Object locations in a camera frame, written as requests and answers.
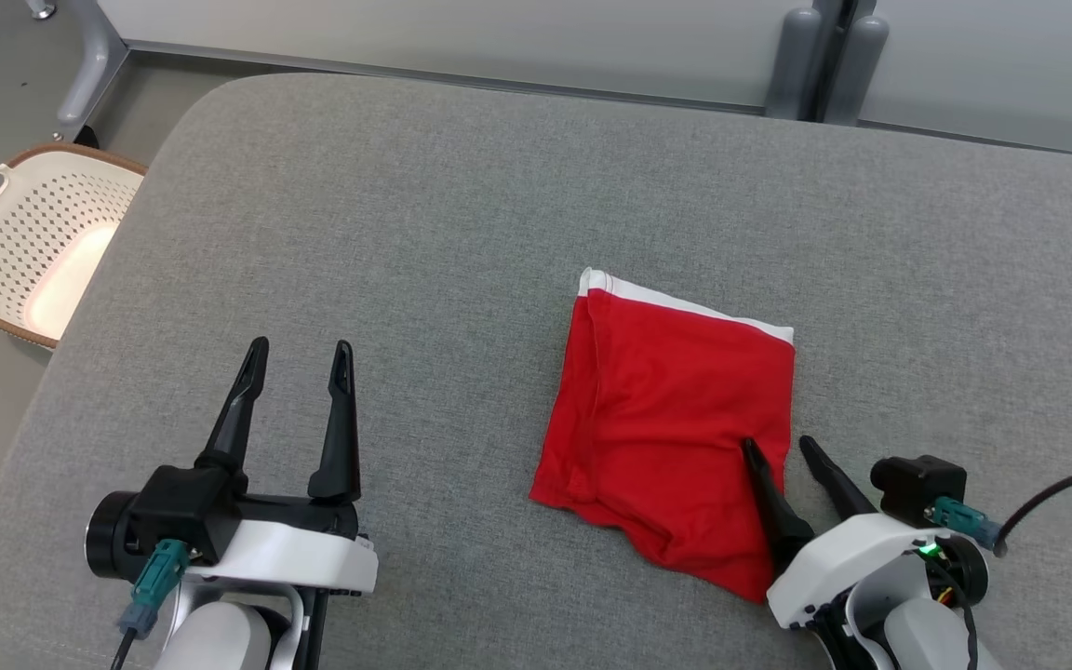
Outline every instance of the gray fabric surface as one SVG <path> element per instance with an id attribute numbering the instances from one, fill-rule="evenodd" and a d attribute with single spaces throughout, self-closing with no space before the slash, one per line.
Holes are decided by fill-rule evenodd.
<path id="1" fill-rule="evenodd" d="M 336 340 L 357 357 L 382 571 L 332 601 L 324 667 L 824 667 L 765 608 L 526 500 L 587 265 L 795 327 L 794 435 L 864 488 L 939 455 L 1002 518 L 1072 472 L 1072 157 L 260 77 L 167 139 L 47 370 L 0 478 L 0 644 L 107 665 L 128 589 L 85 568 L 89 513 L 192 461 L 266 334 L 252 491 L 306 490 Z M 787 483 L 833 525 L 795 450 Z M 1072 667 L 1072 491 L 992 561 L 977 619 L 1007 666 Z"/>

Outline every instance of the white wall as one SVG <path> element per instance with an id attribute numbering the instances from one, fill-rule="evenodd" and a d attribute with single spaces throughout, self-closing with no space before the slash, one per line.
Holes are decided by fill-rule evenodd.
<path id="1" fill-rule="evenodd" d="M 1072 0 L 878 0 L 860 119 L 1072 151 Z"/>
<path id="2" fill-rule="evenodd" d="M 762 105 L 804 0 L 101 0 L 123 41 Z"/>

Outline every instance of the black cable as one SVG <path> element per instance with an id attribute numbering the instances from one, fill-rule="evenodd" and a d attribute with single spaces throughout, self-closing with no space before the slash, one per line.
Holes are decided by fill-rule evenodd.
<path id="1" fill-rule="evenodd" d="M 1006 539 L 1008 539 L 1008 534 L 1012 533 L 1012 528 L 1015 528 L 1016 523 L 1019 523 L 1025 517 L 1028 517 L 1028 512 L 1037 509 L 1037 505 L 1042 504 L 1042 502 L 1045 502 L 1055 495 L 1058 495 L 1058 493 L 1067 490 L 1069 487 L 1072 487 L 1072 475 L 1061 479 L 1058 483 L 1052 485 L 1052 487 L 1046 488 L 1044 491 L 1037 493 L 1037 495 L 1032 496 L 1031 500 L 1021 505 L 1019 509 L 1016 510 L 1016 513 L 1013 513 L 1012 518 L 1004 522 L 1003 526 L 999 528 L 999 534 L 995 537 L 995 548 L 992 550 L 995 552 L 995 555 L 1000 556 L 1001 559 L 1001 556 L 1008 553 L 1008 544 Z"/>
<path id="2" fill-rule="evenodd" d="M 979 667 L 979 631 L 974 628 L 974 613 L 970 611 L 970 602 L 966 602 L 966 589 L 954 580 L 954 576 L 949 570 L 941 567 L 932 555 L 915 552 L 929 568 L 933 569 L 942 580 L 949 582 L 949 587 L 954 590 L 957 596 L 957 605 L 963 608 L 963 617 L 966 619 L 966 670 L 978 670 Z"/>
<path id="3" fill-rule="evenodd" d="M 109 670 L 123 670 L 123 662 L 126 661 L 126 653 L 131 652 L 131 643 L 135 641 L 135 628 L 128 628 L 123 634 L 122 643 L 118 644 L 118 652 L 115 653 L 115 661 L 110 662 Z"/>

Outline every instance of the table leg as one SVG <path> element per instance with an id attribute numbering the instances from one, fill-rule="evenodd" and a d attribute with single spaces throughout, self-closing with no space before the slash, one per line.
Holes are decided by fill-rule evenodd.
<path id="1" fill-rule="evenodd" d="M 38 21 L 42 21 L 44 18 L 50 17 L 56 13 L 56 0 L 53 0 L 50 3 L 47 0 L 26 0 L 26 2 L 31 8 L 31 17 Z"/>
<path id="2" fill-rule="evenodd" d="M 76 79 L 73 79 L 73 86 L 56 114 L 60 124 L 54 135 L 57 140 L 72 140 L 77 136 L 89 120 L 89 111 L 93 110 L 109 81 L 115 79 L 115 73 L 123 64 L 128 53 L 96 0 L 64 0 L 64 4 L 65 10 L 73 12 L 81 25 L 85 53 L 81 69 L 78 69 Z"/>

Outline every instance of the gray metal leg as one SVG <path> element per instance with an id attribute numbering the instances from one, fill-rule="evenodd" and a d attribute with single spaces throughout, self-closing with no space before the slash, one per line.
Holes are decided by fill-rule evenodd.
<path id="1" fill-rule="evenodd" d="M 815 120 L 815 109 L 818 98 L 821 96 L 821 86 L 825 86 L 825 79 L 821 76 L 829 66 L 831 57 L 831 46 L 836 44 L 837 25 L 843 16 L 843 5 L 852 3 L 854 0 L 814 0 L 814 9 L 821 14 L 821 27 L 817 31 L 817 39 L 814 43 L 814 57 L 808 63 L 808 85 L 805 88 L 805 96 L 801 101 L 801 119 Z M 859 4 L 868 0 L 859 0 Z"/>
<path id="2" fill-rule="evenodd" d="M 808 95 L 809 63 L 814 59 L 821 13 L 800 8 L 784 16 L 779 46 L 775 50 L 772 80 L 763 102 L 763 116 L 774 119 L 800 119 L 801 105 Z"/>
<path id="3" fill-rule="evenodd" d="M 54 138 L 72 140 L 89 120 L 90 111 L 101 101 L 109 81 L 115 79 L 115 73 L 126 59 L 128 47 L 95 0 L 64 0 L 64 3 L 81 23 L 81 38 L 85 39 L 81 69 L 56 115 L 60 130 L 54 133 Z"/>
<path id="4" fill-rule="evenodd" d="M 50 17 L 56 13 L 56 0 L 53 0 L 50 3 L 47 0 L 26 0 L 26 2 L 31 8 L 31 17 L 38 21 L 42 21 L 44 18 Z"/>
<path id="5" fill-rule="evenodd" d="M 888 21 L 881 17 L 861 17 L 846 35 L 843 58 L 838 60 L 830 85 L 821 121 L 835 125 L 855 125 L 867 98 L 867 88 L 876 73 L 879 55 L 888 41 Z"/>

